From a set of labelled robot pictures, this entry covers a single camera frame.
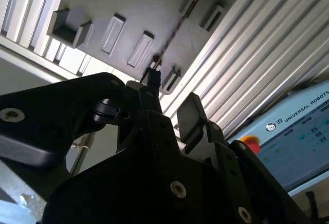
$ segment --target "screw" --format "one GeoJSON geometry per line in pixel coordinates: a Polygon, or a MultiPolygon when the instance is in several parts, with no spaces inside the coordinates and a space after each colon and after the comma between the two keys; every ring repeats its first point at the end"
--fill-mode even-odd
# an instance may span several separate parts
{"type": "Polygon", "coordinates": [[[113,84],[115,84],[115,85],[120,85],[120,83],[118,82],[118,81],[116,81],[116,80],[111,80],[111,83],[113,83],[113,84]]]}
{"type": "Polygon", "coordinates": [[[170,184],[171,192],[178,198],[185,198],[186,197],[186,189],[185,186],[180,183],[179,181],[173,181],[170,184]]]}
{"type": "Polygon", "coordinates": [[[153,93],[152,92],[150,92],[150,91],[146,91],[146,93],[149,95],[149,96],[153,96],[153,93]]]}
{"type": "Polygon", "coordinates": [[[218,125],[216,125],[216,124],[212,124],[212,126],[214,127],[215,130],[219,130],[220,129],[220,127],[218,125]]]}
{"type": "Polygon", "coordinates": [[[18,123],[24,120],[24,113],[17,108],[5,108],[0,111],[0,119],[5,122],[18,123]]]}
{"type": "Polygon", "coordinates": [[[251,215],[244,207],[238,207],[237,212],[239,213],[241,219],[245,221],[245,223],[247,224],[252,223],[251,215]]]}
{"type": "Polygon", "coordinates": [[[245,150],[246,149],[246,146],[243,144],[243,143],[239,143],[239,146],[241,149],[245,150]]]}

